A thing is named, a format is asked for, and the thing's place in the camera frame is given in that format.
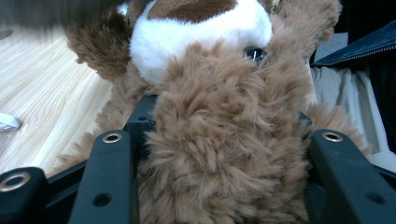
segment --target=teddy bear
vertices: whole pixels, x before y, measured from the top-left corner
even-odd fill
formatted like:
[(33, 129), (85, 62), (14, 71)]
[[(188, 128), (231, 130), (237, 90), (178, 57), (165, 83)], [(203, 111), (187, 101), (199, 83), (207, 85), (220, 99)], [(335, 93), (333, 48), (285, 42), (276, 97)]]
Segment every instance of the teddy bear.
[(78, 63), (113, 90), (98, 128), (59, 169), (87, 160), (94, 138), (153, 94), (155, 128), (138, 164), (142, 223), (307, 223), (304, 136), (331, 129), (370, 151), (342, 109), (308, 97), (307, 62), (340, 11), (337, 0), (131, 1), (126, 16), (69, 28)]

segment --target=dark fabric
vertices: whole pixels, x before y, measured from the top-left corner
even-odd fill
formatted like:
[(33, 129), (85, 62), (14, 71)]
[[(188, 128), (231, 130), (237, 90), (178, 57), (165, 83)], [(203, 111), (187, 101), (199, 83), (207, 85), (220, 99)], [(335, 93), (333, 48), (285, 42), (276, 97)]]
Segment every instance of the dark fabric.
[(396, 49), (396, 21), (387, 24), (343, 49), (337, 50), (313, 65), (350, 66), (356, 63), (367, 63), (374, 57), (382, 57), (381, 53), (390, 51), (392, 48)]
[(341, 5), (343, 5), (343, 9), (341, 11), (340, 17), (338, 18), (338, 22), (334, 27), (334, 31), (336, 33), (346, 33), (348, 28), (348, 11), (349, 11), (349, 1), (348, 0), (340, 0)]
[(389, 148), (396, 152), (396, 52), (372, 61), (370, 78), (387, 132)]
[(343, 0), (347, 14), (348, 43), (396, 20), (395, 0)]

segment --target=wooden floor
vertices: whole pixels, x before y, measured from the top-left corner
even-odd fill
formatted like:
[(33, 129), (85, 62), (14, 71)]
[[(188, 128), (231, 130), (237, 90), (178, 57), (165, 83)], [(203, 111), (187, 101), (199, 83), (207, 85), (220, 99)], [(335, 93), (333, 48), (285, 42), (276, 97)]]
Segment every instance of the wooden floor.
[(22, 126), (0, 133), (0, 174), (23, 166), (50, 173), (57, 155), (94, 128), (111, 85), (76, 63), (61, 30), (13, 31), (0, 39), (0, 113), (20, 118)]

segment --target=black metal bracket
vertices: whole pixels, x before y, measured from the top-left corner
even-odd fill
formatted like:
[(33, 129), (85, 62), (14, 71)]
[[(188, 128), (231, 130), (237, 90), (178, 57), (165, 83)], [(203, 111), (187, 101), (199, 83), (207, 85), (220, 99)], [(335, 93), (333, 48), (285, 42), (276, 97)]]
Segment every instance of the black metal bracket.
[[(144, 96), (123, 131), (98, 136), (90, 158), (64, 172), (47, 179), (26, 167), (0, 175), (0, 223), (139, 223), (136, 167), (149, 154), (145, 132), (155, 127), (155, 103)], [(330, 130), (313, 133), (308, 154), (311, 223), (396, 223), (396, 174)]]

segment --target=bear eye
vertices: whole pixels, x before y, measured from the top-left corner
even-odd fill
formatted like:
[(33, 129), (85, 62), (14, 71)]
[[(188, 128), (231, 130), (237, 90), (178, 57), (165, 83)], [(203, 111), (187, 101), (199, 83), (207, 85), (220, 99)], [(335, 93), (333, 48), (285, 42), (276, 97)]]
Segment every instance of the bear eye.
[(245, 57), (249, 57), (253, 62), (260, 63), (264, 58), (265, 52), (264, 50), (250, 46), (245, 48)]

